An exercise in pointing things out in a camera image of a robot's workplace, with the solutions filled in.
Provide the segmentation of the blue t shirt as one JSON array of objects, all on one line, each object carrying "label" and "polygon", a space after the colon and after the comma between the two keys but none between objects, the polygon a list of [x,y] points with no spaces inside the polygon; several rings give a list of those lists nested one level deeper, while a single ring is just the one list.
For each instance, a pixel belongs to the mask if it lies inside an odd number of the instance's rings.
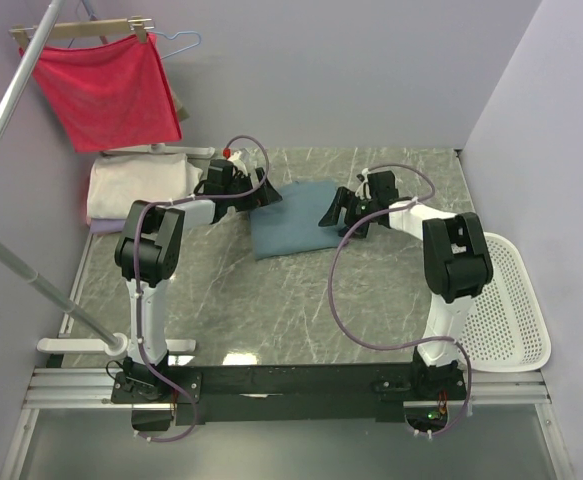
[{"label": "blue t shirt", "polygon": [[343,222],[331,227],[318,225],[336,191],[331,180],[292,182],[279,189],[280,202],[252,211],[249,221],[255,259],[337,247]]}]

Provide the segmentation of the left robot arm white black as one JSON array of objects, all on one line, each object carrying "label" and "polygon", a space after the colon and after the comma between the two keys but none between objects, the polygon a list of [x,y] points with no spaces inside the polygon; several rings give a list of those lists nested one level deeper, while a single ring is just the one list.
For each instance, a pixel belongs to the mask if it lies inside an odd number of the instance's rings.
[{"label": "left robot arm white black", "polygon": [[229,210],[250,212],[276,204],[282,195],[267,179],[236,160],[213,160],[193,193],[180,201],[134,202],[118,239],[114,260],[126,281],[131,303],[131,337],[127,359],[148,364],[136,377],[135,389],[147,401],[164,399],[171,388],[160,370],[169,350],[165,336],[168,280],[178,266],[183,233],[219,222]]}]

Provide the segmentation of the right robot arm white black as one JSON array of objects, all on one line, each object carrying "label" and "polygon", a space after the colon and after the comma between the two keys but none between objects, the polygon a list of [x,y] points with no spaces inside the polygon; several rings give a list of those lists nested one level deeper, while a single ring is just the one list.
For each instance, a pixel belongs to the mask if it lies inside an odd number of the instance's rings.
[{"label": "right robot arm white black", "polygon": [[460,335],[476,298],[493,278],[485,233],[477,214],[450,213],[426,205],[434,196],[403,196],[391,168],[364,170],[356,190],[337,189],[321,228],[338,223],[340,243],[367,236],[371,224],[406,233],[422,244],[423,272],[431,303],[422,339],[411,341],[413,357],[406,388],[431,399],[450,386],[462,386],[458,365],[470,361]]}]

